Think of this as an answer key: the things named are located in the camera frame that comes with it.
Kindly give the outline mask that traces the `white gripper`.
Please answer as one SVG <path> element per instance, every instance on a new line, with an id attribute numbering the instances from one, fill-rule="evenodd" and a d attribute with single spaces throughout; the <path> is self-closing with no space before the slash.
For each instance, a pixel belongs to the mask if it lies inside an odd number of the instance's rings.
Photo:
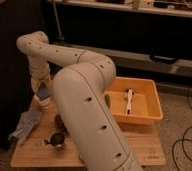
<path id="1" fill-rule="evenodd" d="M 45 87 L 50 90 L 51 88 L 51 75 L 50 75 L 50 67 L 46 64 L 43 67 L 36 68 L 33 66 L 29 67 L 30 75 L 31 75 L 31 88 L 34 93 L 37 93 L 40 85 L 42 83 L 45 84 Z"/>

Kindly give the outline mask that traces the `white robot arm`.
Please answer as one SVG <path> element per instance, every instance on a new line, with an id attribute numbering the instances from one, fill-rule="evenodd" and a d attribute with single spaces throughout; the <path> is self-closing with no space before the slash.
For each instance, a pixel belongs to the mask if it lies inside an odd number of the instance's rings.
<path id="1" fill-rule="evenodd" d="M 17 47 L 35 79 L 47 75 L 50 63 L 61 67 L 53 99 L 88 171 L 143 171 L 102 97 L 116 77 L 108 56 L 52 45 L 41 31 L 19 37 Z"/>

